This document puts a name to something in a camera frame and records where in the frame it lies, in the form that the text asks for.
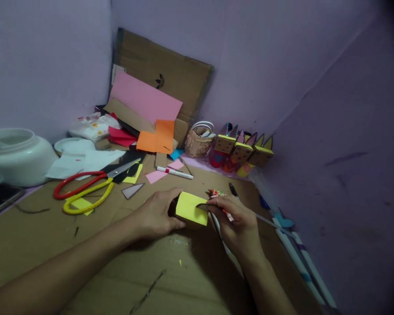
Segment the logo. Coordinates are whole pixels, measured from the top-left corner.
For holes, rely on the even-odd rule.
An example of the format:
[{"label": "logo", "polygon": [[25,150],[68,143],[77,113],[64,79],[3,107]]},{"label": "logo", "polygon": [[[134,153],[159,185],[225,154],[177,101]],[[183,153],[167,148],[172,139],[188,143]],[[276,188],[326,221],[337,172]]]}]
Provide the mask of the logo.
[{"label": "logo", "polygon": [[156,83],[158,83],[159,85],[156,87],[156,89],[160,90],[163,87],[163,84],[165,84],[165,78],[163,77],[163,75],[159,74],[159,78],[155,80]]}]

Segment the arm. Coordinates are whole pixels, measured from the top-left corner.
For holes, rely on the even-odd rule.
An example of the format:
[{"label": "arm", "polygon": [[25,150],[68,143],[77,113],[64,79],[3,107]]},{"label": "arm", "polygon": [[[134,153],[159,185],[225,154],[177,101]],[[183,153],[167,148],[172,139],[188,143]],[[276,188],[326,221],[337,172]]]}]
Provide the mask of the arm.
[{"label": "arm", "polygon": [[264,256],[255,213],[234,196],[216,197],[207,203],[225,209],[234,218],[233,222],[229,222],[219,208],[211,207],[211,212],[219,221],[223,240],[243,269],[259,314],[296,314]]},{"label": "arm", "polygon": [[5,284],[0,314],[55,314],[128,245],[185,227],[168,216],[169,204],[181,191],[155,193],[126,218]]}]

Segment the table surface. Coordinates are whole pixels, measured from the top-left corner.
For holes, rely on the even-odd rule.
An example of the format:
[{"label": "table surface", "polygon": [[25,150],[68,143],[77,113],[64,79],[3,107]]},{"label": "table surface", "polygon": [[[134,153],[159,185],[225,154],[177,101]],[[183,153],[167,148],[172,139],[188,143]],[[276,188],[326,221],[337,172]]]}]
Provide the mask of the table surface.
[{"label": "table surface", "polygon": [[[250,182],[190,166],[193,180],[168,175],[150,185],[144,174],[155,170],[154,163],[155,157],[147,155],[137,181],[145,185],[131,200],[127,201],[121,193],[121,189],[131,184],[115,185],[107,200],[89,216],[70,216],[62,212],[64,200],[52,197],[58,181],[47,183],[1,215],[0,285],[127,216],[158,190],[179,186],[208,199],[206,192],[209,188],[228,192],[231,182],[244,205],[271,219],[270,214],[261,208],[258,190]],[[82,183],[71,182],[65,189],[71,191]],[[91,193],[86,199],[96,201],[103,189]],[[20,209],[50,210],[26,214]],[[261,220],[258,224],[264,253],[298,313],[321,314],[274,228]],[[235,257],[226,255],[209,218],[208,226],[199,230],[184,229],[154,242],[139,242],[129,247],[96,274],[62,314],[126,314],[146,294],[162,270],[166,270],[166,274],[138,314],[256,313],[239,265]]]}]

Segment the red scissors handle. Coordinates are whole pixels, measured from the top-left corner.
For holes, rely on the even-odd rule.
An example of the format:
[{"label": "red scissors handle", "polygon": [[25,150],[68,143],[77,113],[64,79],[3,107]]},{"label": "red scissors handle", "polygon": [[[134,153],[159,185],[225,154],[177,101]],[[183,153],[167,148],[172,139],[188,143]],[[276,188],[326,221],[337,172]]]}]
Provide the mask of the red scissors handle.
[{"label": "red scissors handle", "polygon": [[[81,177],[81,176],[85,176],[85,175],[99,175],[98,177],[95,177],[94,179],[92,179],[90,182],[87,182],[86,184],[84,184],[82,187],[79,187],[75,190],[73,190],[72,192],[69,192],[65,195],[60,195],[60,191],[61,189],[68,183],[70,183],[72,180]],[[95,172],[84,172],[84,173],[78,173],[75,174],[73,176],[70,176],[69,178],[63,180],[60,184],[57,185],[57,187],[54,189],[54,198],[55,199],[67,199],[69,197],[72,197],[74,195],[77,195],[78,193],[82,192],[83,190],[85,190],[86,188],[88,188],[89,186],[95,184],[98,180],[102,179],[102,178],[106,178],[107,175],[104,171],[95,171]]]}]

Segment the yellow scissors handle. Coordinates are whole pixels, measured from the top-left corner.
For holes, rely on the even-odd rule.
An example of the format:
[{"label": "yellow scissors handle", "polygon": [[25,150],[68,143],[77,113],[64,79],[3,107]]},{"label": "yellow scissors handle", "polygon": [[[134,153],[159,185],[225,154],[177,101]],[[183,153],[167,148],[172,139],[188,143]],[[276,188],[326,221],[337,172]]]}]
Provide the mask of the yellow scissors handle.
[{"label": "yellow scissors handle", "polygon": [[[112,182],[113,179],[112,178],[108,178],[106,180],[106,182],[103,182],[102,184],[93,186],[92,188],[89,188],[85,191],[82,191],[81,193],[74,195],[70,198],[67,199],[66,203],[63,206],[63,211],[67,214],[72,214],[72,215],[76,215],[76,214],[84,214],[86,212],[91,211],[92,209],[95,209],[97,206],[99,206],[101,203],[103,203],[103,201],[108,197],[109,193],[111,192],[111,190],[114,187],[114,183]],[[83,197],[84,195],[87,195],[91,192],[94,192],[98,189],[101,189],[102,187],[105,187],[106,185],[108,185],[108,188],[106,189],[104,195],[99,198],[99,200],[97,202],[95,202],[93,205],[87,207],[87,208],[83,208],[83,209],[70,209],[70,205],[76,201],[77,199]]]}]

